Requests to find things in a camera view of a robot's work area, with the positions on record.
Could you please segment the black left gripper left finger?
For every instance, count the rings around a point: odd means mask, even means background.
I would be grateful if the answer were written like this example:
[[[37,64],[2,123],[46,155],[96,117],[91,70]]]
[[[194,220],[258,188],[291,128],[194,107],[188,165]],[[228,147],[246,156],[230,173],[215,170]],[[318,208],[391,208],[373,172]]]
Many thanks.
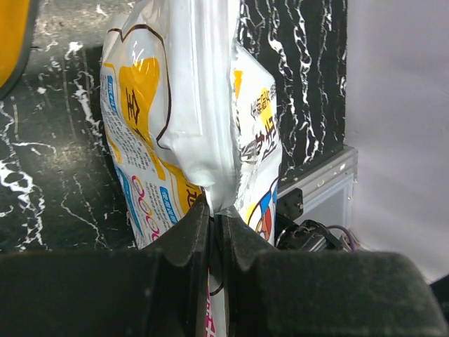
[[[1,256],[2,336],[204,336],[209,208],[142,250]]]

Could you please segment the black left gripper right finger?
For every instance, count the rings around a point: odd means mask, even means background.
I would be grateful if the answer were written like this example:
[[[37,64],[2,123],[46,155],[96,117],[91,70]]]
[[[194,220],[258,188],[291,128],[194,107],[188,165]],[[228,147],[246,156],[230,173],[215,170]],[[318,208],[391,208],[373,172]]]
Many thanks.
[[[281,251],[219,215],[228,336],[447,336],[430,286],[390,252]]]

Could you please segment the pink white pet food bag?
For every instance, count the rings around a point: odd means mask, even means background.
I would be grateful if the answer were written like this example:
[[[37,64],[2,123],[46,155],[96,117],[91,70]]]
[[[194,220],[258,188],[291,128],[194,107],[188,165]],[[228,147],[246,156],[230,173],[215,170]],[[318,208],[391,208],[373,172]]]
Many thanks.
[[[274,244],[282,145],[273,76],[243,46],[241,1],[140,1],[105,35],[101,112],[139,249],[198,198],[219,219],[209,336],[268,336],[257,256]]]

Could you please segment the yellow double pet bowl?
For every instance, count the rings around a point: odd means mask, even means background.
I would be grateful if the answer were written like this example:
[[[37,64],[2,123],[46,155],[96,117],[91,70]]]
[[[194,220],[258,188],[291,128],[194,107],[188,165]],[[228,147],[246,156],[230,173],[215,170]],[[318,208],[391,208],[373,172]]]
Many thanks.
[[[39,11],[39,1],[1,0],[1,99],[25,70]]]

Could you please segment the aluminium frame rail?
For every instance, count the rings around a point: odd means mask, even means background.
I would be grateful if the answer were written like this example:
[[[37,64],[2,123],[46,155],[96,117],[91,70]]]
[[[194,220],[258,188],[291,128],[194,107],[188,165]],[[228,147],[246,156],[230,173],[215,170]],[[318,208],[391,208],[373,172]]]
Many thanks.
[[[297,224],[310,219],[348,228],[357,173],[358,150],[345,145],[329,160],[281,187],[277,210]]]

